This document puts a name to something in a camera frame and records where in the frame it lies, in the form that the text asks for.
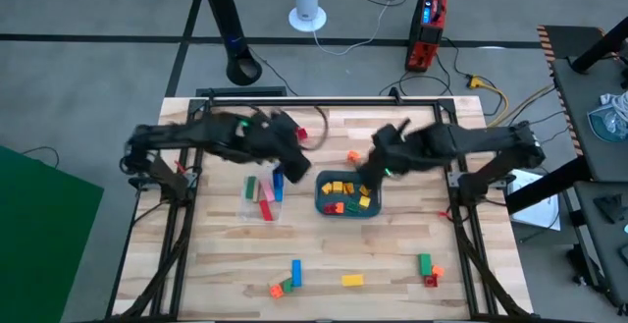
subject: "red power tool battery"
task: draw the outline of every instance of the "red power tool battery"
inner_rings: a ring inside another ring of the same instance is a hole
[[[412,17],[405,69],[425,72],[439,49],[445,28],[447,0],[419,0]]]

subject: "wooden table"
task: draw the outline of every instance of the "wooden table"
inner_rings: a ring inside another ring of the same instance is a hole
[[[485,126],[479,98],[453,97],[458,123]],[[182,123],[187,98],[164,100],[160,124]],[[223,107],[250,114],[246,107]],[[311,107],[283,107],[310,137],[322,132],[320,115]],[[366,220],[330,219],[314,207],[314,182],[322,170],[348,170],[346,152],[366,155],[371,134],[385,123],[404,118],[408,130],[434,122],[427,107],[323,107],[330,135],[322,149],[306,152],[312,168],[296,185],[286,183],[279,223],[250,224],[238,217],[243,179],[260,166],[237,165],[205,154],[185,269],[180,319],[203,320],[384,320],[465,319],[468,308],[452,224],[439,217],[448,207],[442,169],[412,173],[383,183],[384,207]],[[174,166],[178,151],[163,152]],[[493,157],[471,154],[475,171]],[[142,196],[137,215],[158,202],[158,192]],[[500,192],[489,197],[503,201]],[[159,260],[168,207],[138,222],[119,286],[114,313],[127,309],[153,276]],[[531,311],[506,208],[484,203],[478,207],[491,266],[519,305]],[[430,253],[445,269],[439,287],[423,286],[417,254]],[[303,287],[281,299],[268,293],[267,280],[300,259]],[[479,274],[474,270],[481,311],[486,312]],[[344,288],[340,276],[364,274],[365,285]]]

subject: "floor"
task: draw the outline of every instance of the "floor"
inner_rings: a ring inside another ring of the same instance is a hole
[[[248,36],[308,37],[287,23],[293,0],[235,0]],[[448,0],[445,35],[454,40],[538,42],[537,25],[609,29],[625,15],[628,0]],[[181,35],[191,0],[0,0],[0,33]],[[387,9],[378,38],[404,39],[413,3]],[[365,38],[381,7],[363,0],[320,0],[329,21],[320,37]],[[206,2],[194,35],[216,36]],[[403,74],[404,49],[358,47],[344,56],[316,46],[254,45],[300,95],[376,95]],[[336,51],[344,47],[328,47]],[[0,41],[0,143],[15,150],[55,147],[59,168],[105,188],[64,321],[101,317],[107,307],[131,219],[133,192],[118,170],[123,144],[137,124],[155,123],[166,92],[177,44]],[[440,56],[454,94],[478,94],[486,111],[497,98],[471,91],[453,72],[455,51]],[[191,45],[176,96],[198,88],[233,86],[224,74],[220,45]],[[540,49],[463,48],[458,67],[490,78],[516,105],[550,83]],[[428,75],[446,79],[434,65]],[[266,69],[255,85],[282,85]],[[437,81],[404,84],[412,95],[442,92]],[[555,94],[526,110],[538,120],[559,111]],[[562,117],[533,127],[539,139],[565,129]],[[573,158],[569,137],[545,145],[549,170]],[[41,153],[44,161],[49,155]],[[619,322],[614,310],[587,288],[575,287],[563,246],[522,244],[521,259],[535,311],[547,318]]]

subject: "yellow lego brick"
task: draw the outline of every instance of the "yellow lego brick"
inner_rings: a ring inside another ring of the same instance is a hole
[[[371,190],[370,189],[366,189],[366,187],[364,187],[364,185],[362,185],[360,187],[360,192],[362,193],[362,195],[368,195],[371,192]]]
[[[344,287],[362,286],[364,285],[364,276],[362,274],[342,275],[342,285]]]
[[[353,194],[353,184],[352,183],[344,184],[344,193],[345,194]]]
[[[323,194],[327,195],[330,193],[330,191],[332,191],[332,184],[325,184],[324,186],[321,187],[321,190],[323,191]]]
[[[363,208],[368,208],[369,204],[371,203],[371,198],[368,196],[361,196],[360,197],[360,206]]]
[[[342,192],[342,182],[333,182],[332,189],[334,192]]]

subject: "green mat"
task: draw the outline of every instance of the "green mat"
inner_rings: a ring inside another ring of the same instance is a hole
[[[102,193],[0,146],[3,322],[61,320]]]

